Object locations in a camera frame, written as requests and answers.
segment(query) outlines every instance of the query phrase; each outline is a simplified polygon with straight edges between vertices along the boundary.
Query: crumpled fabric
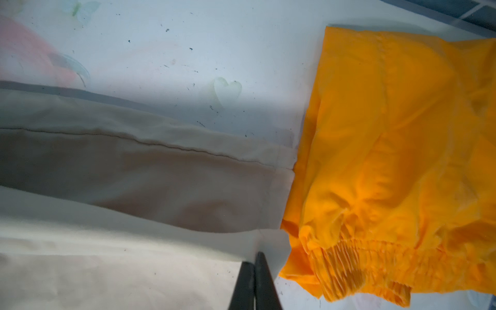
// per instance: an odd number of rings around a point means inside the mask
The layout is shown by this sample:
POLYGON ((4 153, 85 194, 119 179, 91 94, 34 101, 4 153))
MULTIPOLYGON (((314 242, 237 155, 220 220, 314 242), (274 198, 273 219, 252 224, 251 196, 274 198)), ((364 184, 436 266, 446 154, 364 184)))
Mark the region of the crumpled fabric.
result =
POLYGON ((496 40, 325 31, 280 273, 328 301, 496 293, 496 40))

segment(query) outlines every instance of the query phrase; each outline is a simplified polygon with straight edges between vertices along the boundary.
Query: fabric seam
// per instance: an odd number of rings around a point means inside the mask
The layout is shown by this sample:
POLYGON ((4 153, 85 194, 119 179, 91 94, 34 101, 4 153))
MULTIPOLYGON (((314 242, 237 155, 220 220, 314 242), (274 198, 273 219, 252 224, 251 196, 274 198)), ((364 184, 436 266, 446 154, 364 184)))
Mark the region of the fabric seam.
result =
POLYGON ((188 148, 182 148, 182 147, 179 147, 179 146, 165 145, 165 144, 161 144, 161 143, 146 143, 146 142, 143 142, 143 141, 139 141, 138 139, 135 139, 135 138, 121 137, 121 136, 118 136, 118 135, 112 135, 112 134, 106 134, 106 133, 88 133, 88 132, 82 132, 82 133, 72 133, 71 132, 71 133, 69 133, 69 132, 34 130, 34 129, 27 129, 27 128, 21 128, 21 127, 19 127, 19 128, 4 128, 4 127, 0 127, 0 129, 5 129, 5 130, 25 130, 25 131, 29 131, 29 132, 40 132, 40 133, 49 133, 49 134, 107 136, 107 137, 112 137, 112 138, 130 140, 130 141, 134 141, 136 143, 143 144, 143 145, 163 146, 163 147, 166 147, 166 148, 169 148, 169 149, 176 149, 176 150, 181 150, 181 151, 185 151, 185 152, 191 151, 191 152, 196 152, 196 153, 205 153, 205 154, 212 155, 212 156, 219 156, 219 157, 229 158, 229 159, 232 159, 232 160, 235 160, 235 161, 238 161, 238 162, 256 163, 256 164, 260 164, 260 165, 271 167, 271 168, 275 168, 275 169, 282 168, 282 169, 286 169, 286 170, 291 170, 291 169, 285 168, 285 167, 279 167, 279 166, 264 164, 264 163, 261 163, 261 162, 256 161, 256 160, 253 160, 253 161, 252 160, 242 160, 242 159, 234 158, 234 157, 231 157, 231 156, 228 156, 228 155, 213 154, 213 153, 210 153, 210 152, 204 151, 204 150, 188 149, 188 148))

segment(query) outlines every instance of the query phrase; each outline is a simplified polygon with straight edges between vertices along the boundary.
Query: yellow fabric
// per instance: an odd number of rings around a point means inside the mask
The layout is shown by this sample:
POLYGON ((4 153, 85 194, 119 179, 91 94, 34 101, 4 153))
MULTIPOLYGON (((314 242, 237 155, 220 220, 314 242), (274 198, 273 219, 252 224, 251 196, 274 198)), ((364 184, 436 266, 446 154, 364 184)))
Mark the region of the yellow fabric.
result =
POLYGON ((280 275, 335 301, 496 294, 496 40, 327 28, 280 275))

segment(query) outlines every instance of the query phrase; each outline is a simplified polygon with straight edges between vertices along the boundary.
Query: white surface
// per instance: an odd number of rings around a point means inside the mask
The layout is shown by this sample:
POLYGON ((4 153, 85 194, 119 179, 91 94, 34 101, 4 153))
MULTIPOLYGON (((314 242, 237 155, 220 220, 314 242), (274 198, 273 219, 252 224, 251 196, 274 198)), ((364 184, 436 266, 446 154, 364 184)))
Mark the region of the white surface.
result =
MULTIPOLYGON (((286 146, 298 144, 325 26, 477 38, 379 0, 102 0, 85 26, 63 11, 70 0, 3 1, 1 14, 86 68, 85 86, 62 86, 286 146)), ((0 43, 1 79, 61 85, 19 54, 0 43)))
MULTIPOLYGON (((400 306, 394 305, 375 295, 355 294, 347 298, 328 303, 324 297, 317 300, 312 295, 303 291, 293 281, 277 278, 275 281, 277 293, 283 309, 285 310, 402 310, 400 306)), ((487 310, 491 301, 491 295, 480 294, 473 291, 458 291, 449 294, 412 294, 411 310, 487 310), (476 302, 472 303, 470 295, 476 295, 476 302)))

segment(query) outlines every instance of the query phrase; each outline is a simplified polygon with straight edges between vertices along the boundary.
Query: beige fabric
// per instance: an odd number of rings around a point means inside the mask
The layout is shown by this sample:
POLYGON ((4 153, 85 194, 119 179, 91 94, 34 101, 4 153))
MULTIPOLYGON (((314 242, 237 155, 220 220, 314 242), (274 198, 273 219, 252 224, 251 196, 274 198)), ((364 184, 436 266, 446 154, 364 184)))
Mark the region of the beige fabric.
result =
POLYGON ((279 228, 293 149, 86 100, 0 100, 2 186, 198 231, 279 228))
POLYGON ((148 113, 0 90, 0 309, 225 309, 240 261, 262 250, 276 276, 287 259, 295 160, 148 113))

